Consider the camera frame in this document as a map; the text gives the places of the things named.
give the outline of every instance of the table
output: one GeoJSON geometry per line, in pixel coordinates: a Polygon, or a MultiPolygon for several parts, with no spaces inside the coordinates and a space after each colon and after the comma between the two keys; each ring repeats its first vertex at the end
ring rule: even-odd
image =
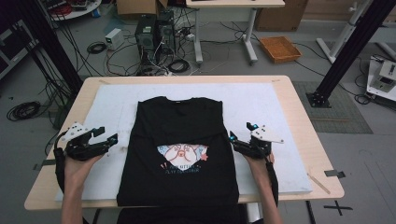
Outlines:
{"type": "MultiPolygon", "coordinates": [[[[210,76],[210,77],[90,77],[85,80],[78,97],[67,116],[61,132],[76,120],[83,121],[90,111],[97,90],[101,85],[111,84],[191,84],[191,83],[271,83],[281,104],[294,142],[299,150],[305,170],[310,176],[313,191],[306,194],[279,195],[280,201],[334,199],[344,196],[344,190],[336,176],[327,177],[324,171],[333,170],[318,140],[318,136],[305,113],[291,81],[286,76],[210,76]]],[[[48,159],[54,159],[53,153],[48,159]]],[[[55,166],[43,166],[26,201],[27,210],[60,209],[62,204],[54,201],[58,184],[55,166]]],[[[258,195],[241,195],[240,203],[255,203],[258,195]]],[[[83,207],[117,207],[116,200],[84,201],[83,207]]]]}
{"type": "MultiPolygon", "coordinates": [[[[250,42],[251,33],[253,30],[254,20],[256,19],[256,12],[258,7],[283,7],[285,3],[283,0],[216,0],[216,1],[186,1],[187,7],[197,8],[195,11],[195,38],[194,38],[194,49],[195,49],[195,61],[198,64],[203,62],[203,56],[201,51],[201,43],[199,39],[199,23],[200,18],[200,8],[215,8],[219,10],[220,8],[251,8],[250,15],[248,16],[248,28],[247,33],[243,35],[242,40],[247,49],[247,53],[250,59],[250,65],[258,61],[256,53],[250,42]]],[[[238,12],[231,14],[231,21],[238,14],[238,12]]]]}
{"type": "Polygon", "coordinates": [[[97,9],[100,4],[101,4],[102,0],[94,0],[94,1],[88,1],[87,3],[87,9],[86,10],[74,10],[65,16],[57,16],[57,15],[52,15],[52,19],[55,21],[65,21],[65,20],[70,20],[70,19],[74,19],[80,16],[83,16],[85,14],[88,14],[92,11],[94,11],[95,9],[97,9]]]}

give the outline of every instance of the cardboard box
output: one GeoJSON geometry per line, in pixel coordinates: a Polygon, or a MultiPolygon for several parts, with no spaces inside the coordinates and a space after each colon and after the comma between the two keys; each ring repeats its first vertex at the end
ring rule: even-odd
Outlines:
{"type": "MultiPolygon", "coordinates": [[[[321,21],[349,21],[353,11],[354,2],[362,3],[365,0],[309,0],[303,15],[304,20],[321,21]]],[[[396,8],[394,8],[385,21],[396,20],[396,8]]]]}
{"type": "Polygon", "coordinates": [[[255,21],[257,31],[297,31],[308,0],[285,0],[284,7],[263,8],[255,21]]]}
{"type": "Polygon", "coordinates": [[[160,14],[167,7],[168,0],[117,0],[117,11],[125,17],[136,17],[141,14],[160,14]]]}

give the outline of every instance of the white equipment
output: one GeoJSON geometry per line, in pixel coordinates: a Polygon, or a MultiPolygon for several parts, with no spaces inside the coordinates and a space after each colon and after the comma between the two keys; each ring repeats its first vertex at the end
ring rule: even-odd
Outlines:
{"type": "Polygon", "coordinates": [[[105,39],[106,39],[107,47],[112,50],[116,50],[124,42],[122,31],[117,28],[114,29],[112,32],[110,32],[108,35],[106,35],[105,39]]]}

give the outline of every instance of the wooden tray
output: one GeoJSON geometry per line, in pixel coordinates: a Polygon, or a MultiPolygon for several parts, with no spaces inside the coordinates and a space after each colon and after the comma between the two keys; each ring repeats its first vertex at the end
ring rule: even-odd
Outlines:
{"type": "Polygon", "coordinates": [[[291,62],[302,56],[285,36],[263,37],[260,45],[274,63],[291,62]]]}

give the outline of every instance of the black metal pole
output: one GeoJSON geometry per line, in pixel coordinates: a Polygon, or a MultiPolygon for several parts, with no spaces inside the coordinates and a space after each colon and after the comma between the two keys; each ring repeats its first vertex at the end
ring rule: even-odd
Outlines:
{"type": "Polygon", "coordinates": [[[361,53],[384,19],[393,10],[396,0],[374,0],[340,51],[334,64],[314,93],[308,93],[312,106],[324,106],[338,82],[361,53]]]}
{"type": "Polygon", "coordinates": [[[37,0],[13,0],[0,2],[0,11],[5,17],[13,18],[19,13],[23,22],[28,27],[30,33],[38,40],[43,49],[47,52],[58,72],[63,77],[72,98],[76,98],[82,86],[82,80],[70,62],[64,48],[53,33],[41,6],[37,0]]]}

